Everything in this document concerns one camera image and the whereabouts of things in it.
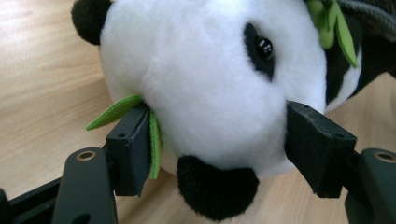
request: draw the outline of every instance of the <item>table top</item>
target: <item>table top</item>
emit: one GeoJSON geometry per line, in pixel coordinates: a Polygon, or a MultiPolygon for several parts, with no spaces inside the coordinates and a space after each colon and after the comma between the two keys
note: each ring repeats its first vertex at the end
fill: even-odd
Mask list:
{"type": "MultiPolygon", "coordinates": [[[[62,175],[64,161],[101,147],[114,125],[85,126],[111,105],[98,49],[78,37],[72,0],[7,0],[0,8],[0,188],[14,198],[62,175]]],[[[327,116],[358,136],[358,151],[396,151],[396,80],[384,75],[327,116]]],[[[246,213],[224,223],[347,223],[340,199],[319,199],[296,171],[262,181],[246,213]]],[[[141,198],[117,198],[120,223],[211,223],[161,172],[141,198]]]]}

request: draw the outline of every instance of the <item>plush toy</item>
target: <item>plush toy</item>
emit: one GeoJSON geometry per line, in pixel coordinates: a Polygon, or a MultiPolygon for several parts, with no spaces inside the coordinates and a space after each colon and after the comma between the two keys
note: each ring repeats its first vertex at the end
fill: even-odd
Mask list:
{"type": "Polygon", "coordinates": [[[293,168],[288,100],[324,113],[396,76],[395,12],[385,0],[78,0],[72,15],[112,99],[152,110],[186,203],[223,220],[293,168]]]}

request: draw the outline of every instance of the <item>gray fabric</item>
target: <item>gray fabric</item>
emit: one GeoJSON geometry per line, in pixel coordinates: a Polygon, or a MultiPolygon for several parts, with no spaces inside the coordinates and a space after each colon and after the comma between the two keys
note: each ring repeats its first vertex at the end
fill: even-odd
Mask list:
{"type": "Polygon", "coordinates": [[[337,0],[341,8],[358,12],[364,32],[396,42],[396,0],[337,0]]]}

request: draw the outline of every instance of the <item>wooden table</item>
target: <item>wooden table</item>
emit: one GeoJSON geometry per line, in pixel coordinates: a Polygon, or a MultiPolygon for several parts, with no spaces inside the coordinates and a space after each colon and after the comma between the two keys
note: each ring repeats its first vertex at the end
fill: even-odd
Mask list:
{"type": "MultiPolygon", "coordinates": [[[[0,2],[0,187],[8,198],[62,174],[84,147],[101,147],[113,125],[85,126],[110,104],[98,49],[80,39],[71,0],[0,2]]],[[[356,149],[396,151],[396,80],[384,75],[328,116],[359,137],[356,149]]],[[[262,181],[254,204],[224,223],[347,223],[341,199],[321,200],[297,171],[262,181]]],[[[142,198],[117,199],[120,223],[211,223],[198,217],[165,172],[142,198]]]]}

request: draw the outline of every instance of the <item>panda eye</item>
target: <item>panda eye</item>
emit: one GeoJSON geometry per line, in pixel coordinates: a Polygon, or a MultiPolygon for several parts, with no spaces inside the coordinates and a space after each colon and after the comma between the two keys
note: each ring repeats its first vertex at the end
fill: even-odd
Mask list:
{"type": "Polygon", "coordinates": [[[247,55],[254,69],[272,80],[274,76],[274,46],[271,41],[259,36],[254,26],[248,23],[245,28],[245,44],[247,55]]]}

